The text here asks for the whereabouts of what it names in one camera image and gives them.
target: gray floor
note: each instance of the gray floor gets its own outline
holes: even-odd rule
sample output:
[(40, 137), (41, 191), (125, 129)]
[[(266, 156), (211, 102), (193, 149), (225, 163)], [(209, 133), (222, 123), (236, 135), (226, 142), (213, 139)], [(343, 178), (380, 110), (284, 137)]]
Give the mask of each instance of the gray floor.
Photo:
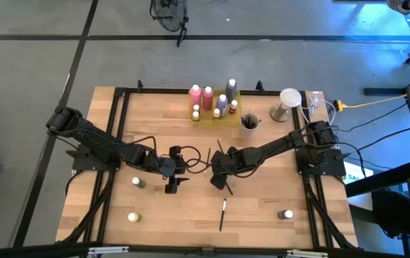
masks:
[[(299, 0), (287, 6), (276, 0), (229, 0), (202, 5), (197, 1), (189, 1), (191, 34), (410, 35), (404, 17), (385, 4)], [(0, 0), (0, 34), (80, 34), (90, 3)], [(90, 33), (168, 34), (148, 16), (148, 4), (101, 1)], [(44, 143), (44, 125), (60, 98), (76, 46), (76, 42), (0, 42), (0, 163), (4, 165), (0, 247), (9, 245)], [(364, 87), (406, 86), (410, 67), (401, 63), (408, 52), (410, 44), (388, 42), (186, 41), (180, 48), (172, 41), (88, 42), (69, 106), (85, 114), (95, 86), (135, 87), (141, 79), (146, 87), (220, 87), (230, 77), (245, 89), (261, 80), (268, 90), (322, 90), (329, 100), (353, 105), (380, 99), (364, 97)], [(346, 110), (335, 123), (350, 128), (402, 103)], [(339, 137), (361, 146), (409, 125), (409, 111), (404, 108)], [(54, 241), (72, 162), (66, 149), (63, 143), (56, 144), (27, 236), (29, 245)], [(364, 150), (363, 157), (390, 167), (410, 161), (410, 132)], [(386, 238), (378, 226), (355, 221), (355, 227), (363, 248), (402, 253), (401, 242)], [(380, 236), (378, 241), (372, 239), (374, 234)]]

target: cup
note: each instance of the cup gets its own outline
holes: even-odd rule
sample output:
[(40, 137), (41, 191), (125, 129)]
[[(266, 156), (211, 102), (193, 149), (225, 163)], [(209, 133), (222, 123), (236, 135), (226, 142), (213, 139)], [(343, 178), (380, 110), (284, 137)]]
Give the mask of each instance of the cup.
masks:
[(243, 137), (250, 137), (259, 125), (259, 119), (256, 115), (246, 114), (240, 120), (241, 132)]

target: black floor stripe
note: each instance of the black floor stripe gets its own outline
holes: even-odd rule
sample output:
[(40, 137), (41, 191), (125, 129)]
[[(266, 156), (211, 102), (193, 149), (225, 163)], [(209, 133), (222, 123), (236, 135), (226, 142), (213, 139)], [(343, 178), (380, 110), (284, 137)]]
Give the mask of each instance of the black floor stripe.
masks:
[(36, 40), (80, 40), (81, 35), (66, 35), (66, 34), (0, 34), (0, 40), (25, 40), (25, 41), (36, 41)]
[[(90, 35), (87, 40), (177, 40), (176, 35)], [(185, 40), (273, 40), (335, 42), (410, 42), (408, 36), (309, 36), (309, 35), (188, 35)]]
[[(93, 0), (90, 6), (89, 14), (87, 15), (87, 20), (82, 30), (79, 44), (76, 49), (75, 57), (73, 58), (69, 77), (63, 89), (62, 96), (60, 98), (59, 106), (63, 107), (67, 104), (68, 98), (71, 93), (73, 82), (75, 81), (77, 68), (81, 60), (82, 52), (84, 51), (86, 37), (89, 34), (90, 26), (92, 25), (93, 17), (95, 15), (95, 10), (97, 9), (98, 0)], [(36, 207), (39, 194), (41, 193), (41, 187), (46, 176), (47, 167), (49, 166), (50, 158), (52, 156), (52, 150), (54, 149), (55, 138), (47, 136), (47, 141), (43, 145), (41, 156), (38, 160), (37, 167), (34, 172), (33, 184), (31, 191), (29, 192), (25, 208), (22, 212), (22, 217), (19, 222), (19, 227), (17, 229), (16, 235), (14, 237), (13, 247), (22, 247), (24, 245), (25, 238), (28, 233), (29, 225), (32, 221), (34, 209)]]

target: yellow cable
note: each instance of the yellow cable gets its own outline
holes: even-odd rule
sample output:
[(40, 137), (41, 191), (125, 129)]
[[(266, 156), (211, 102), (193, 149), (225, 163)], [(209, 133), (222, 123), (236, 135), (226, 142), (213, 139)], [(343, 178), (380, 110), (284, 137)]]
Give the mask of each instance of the yellow cable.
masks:
[(364, 103), (364, 104), (360, 104), (360, 105), (353, 105), (353, 106), (348, 106), (348, 105), (345, 105), (343, 103), (341, 103), (341, 104), (342, 104), (342, 108), (360, 108), (360, 107), (364, 107), (364, 106), (367, 106), (367, 105), (373, 105), (373, 104), (382, 103), (382, 102), (386, 102), (386, 101), (390, 101), (390, 100), (396, 100), (396, 99), (406, 97), (406, 96), (407, 96), (407, 94), (404, 94), (404, 95), (401, 95), (401, 96), (398, 96), (398, 97), (390, 97), (390, 98), (387, 98), (385, 100), (378, 100), (378, 101), (374, 101), (374, 102)]

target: wooden plank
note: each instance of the wooden plank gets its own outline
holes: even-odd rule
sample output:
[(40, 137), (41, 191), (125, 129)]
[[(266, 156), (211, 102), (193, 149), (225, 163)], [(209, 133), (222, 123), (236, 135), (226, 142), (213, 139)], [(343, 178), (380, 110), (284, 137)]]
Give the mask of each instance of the wooden plank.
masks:
[[(113, 91), (114, 88), (95, 88), (87, 118), (99, 128), (106, 128)], [(154, 135), (159, 155), (168, 153), (173, 145), (192, 145), (205, 161), (209, 148), (211, 156), (219, 149), (217, 140), (226, 151), (231, 146), (261, 146), (294, 130), (292, 117), (285, 123), (277, 123), (270, 118), (270, 107), (279, 102), (277, 96), (242, 96), (244, 110), (251, 110), (262, 120), (251, 138), (243, 138), (238, 127), (194, 127), (189, 122), (188, 101), (187, 95), (131, 94), (123, 140)], [(120, 109), (116, 114), (113, 135), (119, 114)], [(323, 102), (312, 118), (328, 119)], [(142, 144), (153, 147), (152, 140)], [(182, 154), (186, 160), (197, 157), (188, 149)], [(203, 167), (201, 164), (192, 169), (198, 171)], [(131, 183), (134, 176), (142, 178), (146, 187), (135, 187)], [(293, 150), (265, 161), (250, 178), (228, 177), (233, 196), (226, 190), (214, 188), (209, 183), (211, 176), (210, 168), (200, 174), (186, 173), (182, 177), (190, 180), (179, 186), (177, 194), (167, 195), (163, 192), (166, 182), (161, 176), (122, 166), (115, 178), (104, 242), (184, 247), (312, 247), (304, 190), (297, 174)], [(331, 218), (356, 244), (345, 189), (337, 179), (323, 178)], [(86, 172), (71, 183), (57, 240), (64, 239), (85, 215), (94, 181), (95, 172)], [(223, 198), (227, 198), (227, 211), (220, 232)], [(277, 212), (285, 209), (293, 210), (294, 217), (279, 220)], [(139, 213), (141, 221), (129, 222), (127, 215), (130, 212)], [(317, 223), (322, 238), (319, 217)], [(96, 235), (96, 226), (94, 223), (92, 239)]]

